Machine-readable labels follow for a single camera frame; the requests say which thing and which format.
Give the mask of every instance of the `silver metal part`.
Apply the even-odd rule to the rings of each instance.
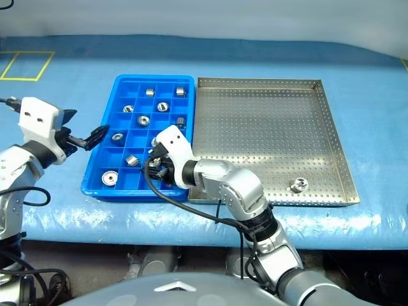
[[[176,96],[177,97],[184,97],[186,95],[186,90],[184,87],[177,87],[176,88]]]
[[[373,306],[340,289],[320,273],[302,271],[288,275],[279,286],[279,297],[290,306]]]
[[[255,284],[211,273],[167,273],[137,277],[64,304],[89,305],[287,306]]]
[[[21,277],[14,277],[11,281],[1,285],[0,289],[1,305],[20,305],[21,280],[22,280]]]
[[[131,154],[126,158],[126,163],[129,167],[136,167],[139,164],[139,159]]]
[[[124,113],[133,113],[133,106],[132,106],[132,105],[126,105],[126,106],[123,108],[123,112],[124,112]]]
[[[290,188],[294,193],[302,193],[309,188],[309,182],[306,178],[298,177],[296,180],[291,182]]]
[[[154,138],[152,139],[152,141],[150,142],[150,144],[152,145],[152,147],[155,147],[155,146],[157,145],[156,137],[154,137]]]
[[[179,129],[185,129],[186,128],[186,120],[183,117],[179,117],[176,119],[176,126]]]
[[[243,264],[247,262],[247,260],[250,258],[251,252],[248,248],[244,249],[244,262]],[[232,275],[236,278],[241,278],[241,254],[240,254],[240,249],[238,247],[230,247],[227,250],[227,255],[225,259],[225,267],[227,269],[227,274]],[[249,273],[252,275],[254,274],[253,268],[250,265],[248,267]],[[244,279],[248,279],[249,277],[244,271]]]
[[[20,258],[24,260],[25,257],[26,257],[26,255],[25,255],[23,252],[21,252]],[[19,270],[21,270],[21,268],[22,268],[22,266],[21,266],[19,263],[13,263],[13,264],[11,264],[10,266],[7,266],[7,267],[3,268],[3,270],[7,270],[7,271],[19,271]],[[1,274],[1,273],[0,273],[0,288],[1,288],[2,285],[6,284],[7,282],[9,282],[10,280],[12,280],[12,279],[14,279],[14,278],[15,278],[14,275]]]
[[[274,289],[279,279],[292,269],[302,269],[302,260],[296,249],[288,239],[281,223],[278,222],[277,231],[269,238],[258,242],[257,259],[268,275]]]
[[[154,89],[153,88],[146,89],[146,96],[150,98],[154,97]]]
[[[159,104],[157,104],[157,110],[159,112],[167,112],[169,108],[170,107],[166,102],[160,102]]]
[[[119,147],[123,147],[125,145],[125,140],[125,136],[122,133],[112,135],[112,142]]]
[[[177,250],[171,246],[151,247],[143,259],[138,276],[173,272],[177,268]]]
[[[160,165],[160,163],[161,163],[161,159],[159,157],[155,158],[149,163],[149,167],[157,167]]]
[[[150,119],[148,116],[139,116],[138,117],[138,123],[141,126],[148,126],[150,122]]]
[[[320,80],[199,78],[196,95],[196,157],[252,170],[274,205],[360,202]],[[287,190],[297,177],[310,186],[300,194]]]
[[[106,171],[102,175],[102,183],[104,183],[106,186],[114,186],[116,185],[117,182],[117,172],[116,171]]]
[[[23,148],[12,146],[0,153],[0,190],[33,186],[43,174],[37,158]],[[0,240],[21,232],[22,204],[27,193],[19,191],[0,196]]]
[[[256,217],[268,206],[259,178],[229,161],[199,160],[194,167],[194,180],[198,189],[220,199],[239,221]]]

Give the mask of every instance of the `perforated metal tray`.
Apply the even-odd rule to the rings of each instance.
[[[360,202],[320,80],[199,78],[193,151],[252,170],[274,205]],[[290,190],[297,177],[309,190]]]

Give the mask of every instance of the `metal nut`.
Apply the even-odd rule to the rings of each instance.
[[[104,183],[106,186],[114,186],[116,185],[117,182],[117,172],[116,171],[106,171],[102,175],[102,183]]]
[[[184,129],[184,128],[186,128],[186,120],[185,120],[185,118],[183,118],[183,117],[177,118],[177,120],[176,120],[176,126],[177,126],[179,129]]]
[[[160,157],[155,158],[149,163],[149,167],[157,167],[160,165],[160,163],[161,163]]]
[[[136,167],[139,164],[139,159],[131,154],[126,158],[126,163],[129,167]]]
[[[295,193],[302,193],[309,188],[309,182],[306,178],[298,177],[296,180],[291,182],[291,189]]]
[[[141,126],[148,126],[150,122],[150,119],[148,116],[139,116],[138,117],[138,123]]]
[[[125,136],[122,133],[113,134],[112,141],[118,146],[123,146],[125,144]]]
[[[186,95],[186,90],[184,87],[177,87],[176,88],[176,96],[177,97],[184,97]]]
[[[150,98],[154,97],[154,89],[153,88],[146,89],[146,96]]]
[[[126,106],[123,108],[123,112],[124,112],[124,113],[133,113],[133,106],[132,106],[132,105],[126,105]]]
[[[159,104],[157,104],[157,110],[159,112],[167,112],[169,109],[169,106],[166,102],[160,102]]]

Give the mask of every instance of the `black cable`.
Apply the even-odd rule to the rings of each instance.
[[[163,199],[163,200],[177,206],[178,208],[181,208],[181,209],[183,209],[183,210],[185,210],[187,212],[190,212],[192,214],[196,214],[196,215],[199,215],[200,217],[210,219],[210,220],[212,220],[214,222],[219,222],[219,223],[222,223],[222,224],[225,224],[225,225],[228,225],[228,226],[232,226],[233,228],[236,228],[238,230],[240,235],[242,233],[245,233],[245,234],[250,236],[250,238],[252,239],[251,257],[245,263],[245,273],[248,275],[248,277],[250,279],[252,279],[253,281],[259,283],[259,280],[257,280],[255,277],[253,277],[248,271],[248,267],[249,267],[250,263],[252,263],[254,261],[254,258],[256,256],[256,249],[258,247],[258,243],[256,241],[255,234],[253,232],[251,232],[250,229],[246,225],[242,224],[241,222],[239,222],[237,220],[229,219],[229,218],[218,218],[218,217],[215,217],[213,215],[206,214],[205,212],[201,212],[201,211],[196,210],[196,209],[194,209],[194,208],[192,208],[190,206],[187,206],[187,205],[185,205],[183,203],[175,201],[172,198],[169,198],[165,194],[161,193],[155,187],[155,185],[153,185],[153,183],[151,181],[151,178],[149,177],[149,163],[152,160],[153,160],[153,157],[149,156],[149,158],[145,161],[145,166],[144,166],[144,171],[143,172],[144,172],[144,177],[145,177],[147,185],[150,187],[150,189],[153,191],[153,193],[155,193],[159,198],[161,198],[161,199]],[[243,239],[242,239],[242,243],[241,243],[241,263],[242,263],[242,260],[243,260],[243,256],[242,256],[243,253],[244,253],[244,242],[243,242]]]
[[[51,201],[51,194],[45,190],[44,188],[41,187],[34,187],[34,186],[24,186],[24,187],[17,187],[17,188],[8,188],[5,190],[0,191],[0,196],[4,195],[4,194],[8,194],[8,193],[14,193],[15,191],[24,191],[24,190],[35,190],[35,191],[40,191],[43,194],[45,194],[45,196],[47,197],[47,199],[45,200],[45,202],[43,203],[31,203],[31,202],[26,202],[24,201],[23,204],[28,205],[28,206],[34,206],[34,207],[41,207],[41,206],[45,206],[48,203],[50,203]]]
[[[7,257],[8,259],[14,261],[15,263],[18,263],[22,265],[24,268],[27,270],[35,270],[28,262],[25,260],[19,258],[18,256],[14,255],[13,253],[10,253],[8,251],[0,251],[0,254],[2,254],[4,257]],[[44,299],[46,303],[50,300],[50,295],[48,294],[48,289],[47,285],[45,284],[45,281],[43,277],[39,273],[33,273],[34,277],[37,279],[38,283],[40,284],[41,290],[44,295]]]
[[[219,200],[218,201],[218,204],[217,204],[217,212],[215,213],[215,216],[218,218],[219,217],[219,209],[220,209],[220,207],[221,207],[221,200]]]
[[[1,274],[5,275],[34,275],[36,273],[57,273],[62,275],[62,284],[61,287],[58,289],[57,293],[54,295],[54,297],[49,301],[47,306],[51,306],[55,300],[58,298],[64,287],[66,286],[66,280],[68,276],[66,273],[61,270],[61,269],[32,269],[32,270],[24,270],[24,271],[9,271],[9,270],[2,270],[0,269]]]
[[[8,10],[9,8],[12,8],[14,5],[14,0],[11,0],[10,4],[8,6],[3,6],[2,8],[0,8],[1,10]]]
[[[244,279],[244,234],[240,231],[240,273]]]

